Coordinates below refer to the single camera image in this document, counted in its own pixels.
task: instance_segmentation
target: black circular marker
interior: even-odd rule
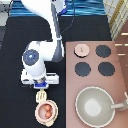
[[[114,66],[109,62],[100,63],[98,70],[103,76],[112,76],[115,72]]]
[[[75,72],[79,76],[87,76],[91,71],[91,68],[86,62],[79,62],[75,65]]]
[[[106,45],[99,45],[96,47],[96,54],[100,57],[106,58],[111,54],[111,49]]]

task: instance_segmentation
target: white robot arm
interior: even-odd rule
[[[31,12],[46,19],[50,25],[52,42],[32,41],[22,56],[24,65],[21,81],[34,85],[35,89],[47,89],[49,84],[58,84],[56,73],[46,73],[44,61],[59,62],[64,57],[64,47],[60,34],[57,13],[66,8],[64,0],[21,0]]]

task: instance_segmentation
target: pink surface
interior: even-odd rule
[[[85,58],[79,58],[74,54],[74,49],[79,43],[89,46],[90,52]],[[112,54],[107,58],[101,58],[95,52],[98,45],[104,44],[110,47],[112,51]],[[114,75],[106,77],[99,73],[98,65],[105,61],[114,65]],[[88,76],[80,77],[75,73],[74,68],[78,62],[87,62],[90,65],[91,72]],[[125,100],[124,92],[126,87],[113,41],[66,43],[66,128],[90,128],[79,119],[75,110],[75,100],[78,93],[88,86],[97,86],[106,90],[112,96],[115,103]],[[116,111],[113,121],[105,128],[128,128],[128,111]]]

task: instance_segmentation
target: blue wall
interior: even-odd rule
[[[106,15],[103,0],[74,0],[75,15]],[[68,10],[62,16],[72,16],[74,9],[72,2],[68,2]],[[21,0],[14,0],[10,16],[36,16],[29,12],[21,3]]]

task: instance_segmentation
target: black table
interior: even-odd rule
[[[63,31],[72,17],[59,17]],[[67,41],[111,41],[107,16],[76,17],[73,26],[63,35]],[[9,17],[0,50],[0,128],[45,128],[34,116],[37,90],[23,88],[20,81],[22,54],[31,41],[51,38],[47,21],[40,17]],[[55,101],[59,115],[51,128],[66,128],[66,67],[65,58],[59,63],[45,62],[47,72],[60,76],[59,85],[46,90],[48,99]]]

